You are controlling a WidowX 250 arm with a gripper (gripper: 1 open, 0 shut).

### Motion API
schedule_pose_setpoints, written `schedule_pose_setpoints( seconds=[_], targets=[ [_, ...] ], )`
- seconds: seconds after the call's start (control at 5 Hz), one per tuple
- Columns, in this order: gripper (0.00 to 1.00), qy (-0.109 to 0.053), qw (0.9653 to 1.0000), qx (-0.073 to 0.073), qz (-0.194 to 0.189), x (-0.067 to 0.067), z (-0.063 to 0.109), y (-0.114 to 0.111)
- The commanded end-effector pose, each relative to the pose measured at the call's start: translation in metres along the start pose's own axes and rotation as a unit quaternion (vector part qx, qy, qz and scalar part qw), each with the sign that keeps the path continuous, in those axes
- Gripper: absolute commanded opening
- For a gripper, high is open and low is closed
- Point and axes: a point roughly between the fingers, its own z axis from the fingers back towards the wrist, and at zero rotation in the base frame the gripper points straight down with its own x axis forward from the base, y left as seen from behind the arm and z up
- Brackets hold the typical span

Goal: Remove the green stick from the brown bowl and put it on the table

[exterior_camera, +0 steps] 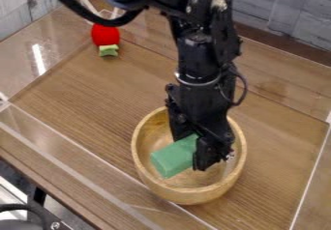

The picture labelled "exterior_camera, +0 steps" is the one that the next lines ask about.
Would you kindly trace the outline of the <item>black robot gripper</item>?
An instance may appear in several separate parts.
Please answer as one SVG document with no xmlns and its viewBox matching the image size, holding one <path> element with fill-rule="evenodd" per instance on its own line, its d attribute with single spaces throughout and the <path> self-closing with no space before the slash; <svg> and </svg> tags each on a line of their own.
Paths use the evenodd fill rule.
<svg viewBox="0 0 331 230">
<path fill-rule="evenodd" d="M 228 160 L 233 152 L 236 138 L 228 113 L 236 105 L 236 81 L 230 78 L 209 85 L 169 83 L 165 91 L 173 140 L 193 133 L 198 136 L 193 169 L 205 171 L 214 163 Z"/>
</svg>

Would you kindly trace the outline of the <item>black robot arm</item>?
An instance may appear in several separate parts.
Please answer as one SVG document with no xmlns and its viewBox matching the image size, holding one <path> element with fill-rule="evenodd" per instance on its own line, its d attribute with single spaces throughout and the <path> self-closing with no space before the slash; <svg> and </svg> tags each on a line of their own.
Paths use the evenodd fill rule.
<svg viewBox="0 0 331 230">
<path fill-rule="evenodd" d="M 129 24 L 150 8 L 165 16 L 178 52 L 177 82 L 165 87 L 174 143 L 151 155 L 151 161 L 158 165 L 177 161 L 178 144 L 192 139 L 189 166 L 204 171 L 232 155 L 236 138 L 228 113 L 244 100 L 236 95 L 244 76 L 234 64 L 241 38 L 233 22 L 233 0 L 107 1 L 125 11 L 112 19 L 94 14 L 76 0 L 59 0 L 82 18 L 108 27 Z"/>
</svg>

